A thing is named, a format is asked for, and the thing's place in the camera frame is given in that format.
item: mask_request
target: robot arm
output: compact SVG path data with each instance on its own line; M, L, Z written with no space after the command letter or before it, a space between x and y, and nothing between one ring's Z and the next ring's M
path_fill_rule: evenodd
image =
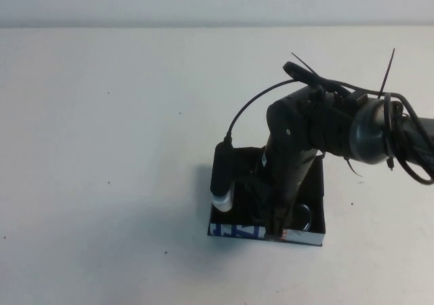
M266 239L280 239L283 227L291 222L299 186L318 150L372 165L387 160L389 167L395 157L419 182L433 183L433 119L417 118L398 94L393 97L403 102L391 101L392 94L370 98L369 94L378 92L355 86L349 92L343 83L323 79L291 62L284 70L308 86L269 106L269 139L246 183L260 208ZM404 105L408 117L403 114ZM234 155L229 130L216 147L212 172L213 204L221 211L230 210L231 184L240 175ZM407 162L420 165L430 179L418 177Z

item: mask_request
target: white wall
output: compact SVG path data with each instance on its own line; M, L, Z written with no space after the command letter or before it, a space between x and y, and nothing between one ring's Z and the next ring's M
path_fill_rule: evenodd
M432 24L434 0L0 0L0 26Z

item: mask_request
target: black box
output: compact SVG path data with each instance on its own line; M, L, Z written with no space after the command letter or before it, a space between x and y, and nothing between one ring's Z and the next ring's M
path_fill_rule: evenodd
M255 157L260 157L262 151L259 148L257 150L258 154ZM322 158L316 157L300 186L296 202L306 205L311 210L311 225L307 231L285 227L281 242L322 246L326 235L323 196L323 162ZM232 209L221 212L212 206L208 235L264 240L265 227L253 223L254 206L252 196L245 190L243 184L235 183Z

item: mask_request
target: white table surface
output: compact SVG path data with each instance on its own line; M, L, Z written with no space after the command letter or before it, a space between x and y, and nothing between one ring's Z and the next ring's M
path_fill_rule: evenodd
M208 237L215 145L305 59L434 117L434 28L0 30L0 304L433 304L434 188L325 159L323 247ZM262 146L267 106L236 124Z

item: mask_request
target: white surface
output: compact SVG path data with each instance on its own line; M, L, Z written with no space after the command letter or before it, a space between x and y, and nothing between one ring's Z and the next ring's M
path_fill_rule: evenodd
M0 26L432 24L434 0L0 0Z
M386 89L434 117L433 37L0 30L0 304L433 304L434 190L400 168L326 157L323 247L206 236L214 147L291 51L378 89L396 47ZM298 87L252 105L235 145L262 146Z

